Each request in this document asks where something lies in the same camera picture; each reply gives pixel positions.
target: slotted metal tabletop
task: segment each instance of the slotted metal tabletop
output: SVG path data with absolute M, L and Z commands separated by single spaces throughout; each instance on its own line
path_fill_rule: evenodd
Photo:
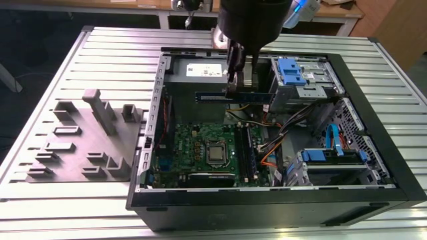
M 210 31 L 86 27 L 78 37 L 15 145 L 0 166 L 0 239 L 256 238 L 423 239 L 427 203 L 386 212 L 348 227 L 154 233 L 126 210 L 128 182 L 26 182 L 38 149 L 58 119 L 58 100 L 80 100 L 100 89 L 112 107 L 148 111 L 160 47 L 212 48 Z M 367 38 L 282 35 L 266 50 L 340 54 L 403 158 L 427 189 L 426 98 Z

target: floor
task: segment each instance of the floor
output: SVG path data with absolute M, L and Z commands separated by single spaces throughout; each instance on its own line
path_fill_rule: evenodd
M 171 27 L 184 28 L 186 19 L 171 19 Z M 194 29 L 216 25 L 212 18 L 196 21 Z M 52 75 L 64 60 L 84 25 L 104 27 L 159 28 L 156 16 L 0 10 L 0 63 L 23 86 L 14 93 L 0 83 L 0 162 L 20 134 Z M 409 71 L 409 76 L 427 93 L 427 55 Z

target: ram slot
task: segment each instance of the ram slot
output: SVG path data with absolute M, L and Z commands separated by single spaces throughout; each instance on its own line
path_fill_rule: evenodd
M 235 127 L 234 138 L 240 179 L 251 182 L 256 173 L 256 162 L 250 128 Z

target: open computer tower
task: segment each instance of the open computer tower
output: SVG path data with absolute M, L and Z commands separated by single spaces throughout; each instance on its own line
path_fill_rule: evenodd
M 346 226 L 427 199 L 340 55 L 262 52 L 231 99 L 223 50 L 162 52 L 127 199 L 154 231 Z

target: cpu socket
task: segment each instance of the cpu socket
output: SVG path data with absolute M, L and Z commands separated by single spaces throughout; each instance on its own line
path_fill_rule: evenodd
M 214 168 L 219 168 L 227 163 L 227 146 L 224 141 L 207 141 L 206 163 Z

